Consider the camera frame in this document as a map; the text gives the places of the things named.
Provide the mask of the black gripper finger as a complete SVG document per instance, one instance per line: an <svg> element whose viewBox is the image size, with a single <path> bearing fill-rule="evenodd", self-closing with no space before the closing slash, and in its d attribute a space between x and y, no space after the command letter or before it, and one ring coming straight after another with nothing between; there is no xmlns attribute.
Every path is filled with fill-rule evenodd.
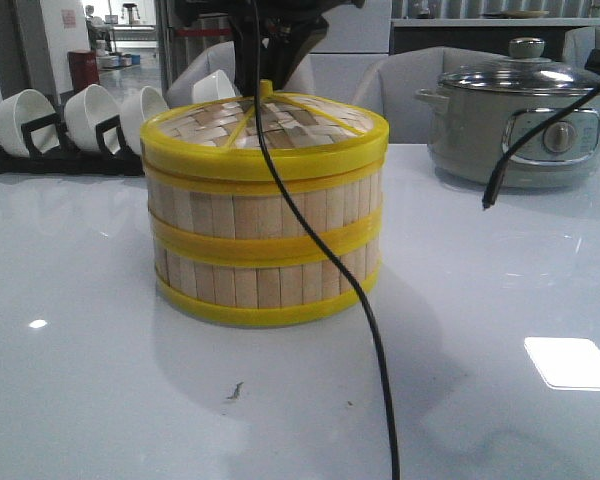
<svg viewBox="0 0 600 480"><path fill-rule="evenodd" d="M234 84L243 96L254 96L259 85L260 26L249 14L230 15L234 45Z"/></svg>
<svg viewBox="0 0 600 480"><path fill-rule="evenodd" d="M305 56L325 38L329 23L322 16L308 20L266 18L263 23L262 78L276 90L290 80Z"/></svg>

